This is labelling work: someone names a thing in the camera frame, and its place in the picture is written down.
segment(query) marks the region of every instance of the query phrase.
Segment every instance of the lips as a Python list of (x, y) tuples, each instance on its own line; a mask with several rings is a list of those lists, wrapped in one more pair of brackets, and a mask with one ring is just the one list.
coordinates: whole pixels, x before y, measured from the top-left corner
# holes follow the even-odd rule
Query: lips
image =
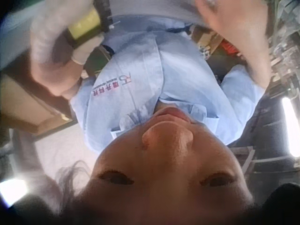
[(163, 110), (158, 111), (154, 117), (164, 116), (164, 115), (171, 115), (177, 118), (180, 118), (188, 123), (191, 123), (191, 119), (180, 109), (175, 107), (169, 107)]

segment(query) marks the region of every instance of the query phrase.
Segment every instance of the bright light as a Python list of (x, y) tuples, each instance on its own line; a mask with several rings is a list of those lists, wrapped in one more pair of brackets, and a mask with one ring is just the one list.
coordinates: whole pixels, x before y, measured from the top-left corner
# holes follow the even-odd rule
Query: bright light
[(0, 183), (0, 194), (7, 207), (11, 207), (28, 192), (25, 181), (11, 179)]
[(282, 99), (285, 111), (285, 121), (290, 153), (294, 157), (300, 157), (300, 126), (296, 117), (291, 100), (287, 97)]

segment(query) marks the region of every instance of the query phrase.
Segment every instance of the short sleeve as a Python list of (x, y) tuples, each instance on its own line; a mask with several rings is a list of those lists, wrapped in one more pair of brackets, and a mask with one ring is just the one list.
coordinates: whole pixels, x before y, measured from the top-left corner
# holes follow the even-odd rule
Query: short sleeve
[(225, 76), (221, 88), (239, 120), (240, 127), (244, 128), (266, 90), (251, 79), (242, 65), (232, 68)]
[(84, 131), (90, 95), (95, 81), (95, 77), (84, 79), (78, 93), (70, 101), (71, 107), (76, 114), (78, 123)]

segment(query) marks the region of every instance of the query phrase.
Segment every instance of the person's left eye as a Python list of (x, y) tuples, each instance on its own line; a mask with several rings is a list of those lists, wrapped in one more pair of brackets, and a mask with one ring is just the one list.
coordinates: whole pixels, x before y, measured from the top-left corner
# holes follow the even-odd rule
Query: person's left eye
[(235, 182), (235, 178), (226, 173), (216, 173), (201, 181), (201, 186), (204, 187), (222, 187)]
[(118, 171), (106, 171), (99, 177), (102, 180), (117, 185), (132, 185), (134, 183), (133, 180), (131, 180), (125, 174)]

